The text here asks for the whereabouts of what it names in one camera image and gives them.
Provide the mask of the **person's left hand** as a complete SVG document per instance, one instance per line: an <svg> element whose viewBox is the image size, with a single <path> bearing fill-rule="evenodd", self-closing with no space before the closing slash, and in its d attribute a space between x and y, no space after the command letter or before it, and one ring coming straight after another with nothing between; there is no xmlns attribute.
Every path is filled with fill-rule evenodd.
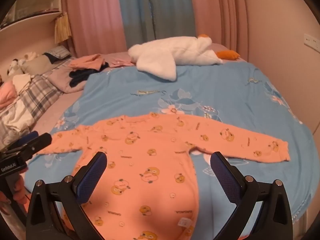
<svg viewBox="0 0 320 240"><path fill-rule="evenodd" d="M27 203L26 190L24 187L24 179L22 174L27 172L28 168L24 168L19 172L9 176L1 175L1 203L14 205L14 213L20 219L27 216L24 205Z"/></svg>

